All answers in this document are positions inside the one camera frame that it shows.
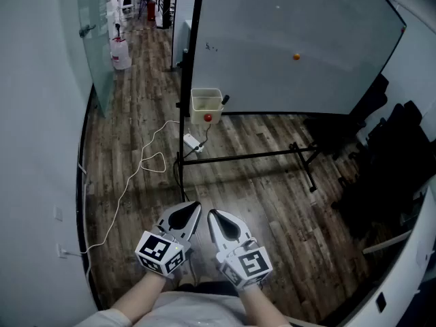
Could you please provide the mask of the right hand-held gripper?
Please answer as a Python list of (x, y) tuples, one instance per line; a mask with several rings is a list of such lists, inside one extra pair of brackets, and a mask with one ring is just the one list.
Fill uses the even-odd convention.
[(207, 217), (212, 242), (218, 251), (239, 246), (224, 255), (219, 271), (236, 290), (257, 285), (272, 271), (266, 248), (258, 245), (247, 224), (233, 214), (212, 209)]

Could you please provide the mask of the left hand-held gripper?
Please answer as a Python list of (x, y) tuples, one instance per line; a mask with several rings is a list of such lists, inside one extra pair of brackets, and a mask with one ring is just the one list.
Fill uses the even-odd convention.
[(144, 231), (135, 250), (143, 267), (158, 275), (173, 275), (186, 261), (189, 239), (196, 231), (202, 206), (182, 202), (166, 209), (151, 231)]

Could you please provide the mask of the person's right forearm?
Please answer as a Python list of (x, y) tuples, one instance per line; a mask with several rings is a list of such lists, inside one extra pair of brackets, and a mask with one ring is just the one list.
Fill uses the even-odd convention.
[(255, 327), (290, 327), (284, 315), (266, 297), (258, 285), (238, 291), (249, 323)]

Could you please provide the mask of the person's left forearm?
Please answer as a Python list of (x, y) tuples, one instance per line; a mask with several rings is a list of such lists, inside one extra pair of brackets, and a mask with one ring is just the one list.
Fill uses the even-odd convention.
[(151, 312), (166, 284), (166, 278), (148, 271), (143, 278), (112, 306), (132, 324)]

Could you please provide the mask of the person's black trousers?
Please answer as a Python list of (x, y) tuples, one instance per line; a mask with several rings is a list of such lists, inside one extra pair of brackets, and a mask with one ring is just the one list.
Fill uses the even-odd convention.
[(238, 292), (228, 281), (206, 281), (197, 285), (184, 283), (179, 285), (174, 291), (238, 297)]

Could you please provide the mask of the white power strip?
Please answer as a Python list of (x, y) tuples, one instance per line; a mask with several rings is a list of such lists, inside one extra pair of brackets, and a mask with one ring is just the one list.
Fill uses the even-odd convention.
[(203, 143), (194, 138), (191, 134), (185, 134), (183, 136), (183, 142), (196, 153), (201, 153), (204, 149)]

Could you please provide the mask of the person's grey shirt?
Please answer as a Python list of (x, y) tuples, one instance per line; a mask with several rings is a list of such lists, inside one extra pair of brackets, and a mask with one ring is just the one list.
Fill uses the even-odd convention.
[(238, 297), (163, 293), (151, 312), (132, 324), (120, 311), (99, 311), (74, 327), (255, 327)]

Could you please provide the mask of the white plastic storage box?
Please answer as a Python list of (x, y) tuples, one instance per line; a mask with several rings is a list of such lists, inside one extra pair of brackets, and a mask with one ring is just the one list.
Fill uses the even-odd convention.
[[(223, 96), (219, 89), (192, 89), (190, 95), (189, 114), (194, 125), (217, 124), (221, 118)], [(205, 114), (212, 115), (212, 121), (204, 120)]]

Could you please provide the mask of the clear plastic water jug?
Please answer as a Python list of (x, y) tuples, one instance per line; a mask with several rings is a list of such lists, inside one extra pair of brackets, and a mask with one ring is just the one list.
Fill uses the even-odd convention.
[(115, 37), (111, 42), (111, 57), (116, 70), (125, 70), (131, 67), (131, 57), (126, 39)]

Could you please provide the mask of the frosted glass door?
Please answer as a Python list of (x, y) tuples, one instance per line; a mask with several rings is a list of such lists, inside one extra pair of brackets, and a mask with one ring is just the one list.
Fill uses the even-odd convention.
[(96, 25), (96, 28), (81, 39), (102, 115), (106, 114), (114, 91), (114, 67), (110, 55), (107, 2), (109, 0), (78, 0), (80, 28), (85, 25)]

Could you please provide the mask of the black office chair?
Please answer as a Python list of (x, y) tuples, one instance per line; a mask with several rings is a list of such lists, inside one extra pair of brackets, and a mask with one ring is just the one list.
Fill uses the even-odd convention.
[(413, 194), (436, 174), (436, 153), (412, 101), (396, 104), (388, 120), (369, 134), (357, 157), (362, 163), (355, 182), (343, 177), (338, 211), (354, 238), (362, 238), (372, 223), (396, 225), (413, 208)]
[(387, 103), (385, 92), (388, 84), (387, 78), (379, 74), (349, 115), (304, 120), (314, 143), (325, 154), (332, 155), (334, 160), (338, 159), (343, 147), (366, 126), (365, 120)]

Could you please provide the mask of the white desk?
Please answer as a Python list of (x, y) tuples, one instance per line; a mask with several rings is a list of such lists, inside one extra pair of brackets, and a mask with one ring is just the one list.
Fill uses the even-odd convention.
[(422, 282), (436, 241), (436, 175), (425, 185), (414, 228), (379, 287), (337, 327), (396, 327)]

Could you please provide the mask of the black column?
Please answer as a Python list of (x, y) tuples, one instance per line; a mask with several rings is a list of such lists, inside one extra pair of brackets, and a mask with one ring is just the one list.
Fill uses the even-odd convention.
[(170, 17), (171, 0), (163, 0), (162, 12), (162, 28), (168, 29), (171, 25)]

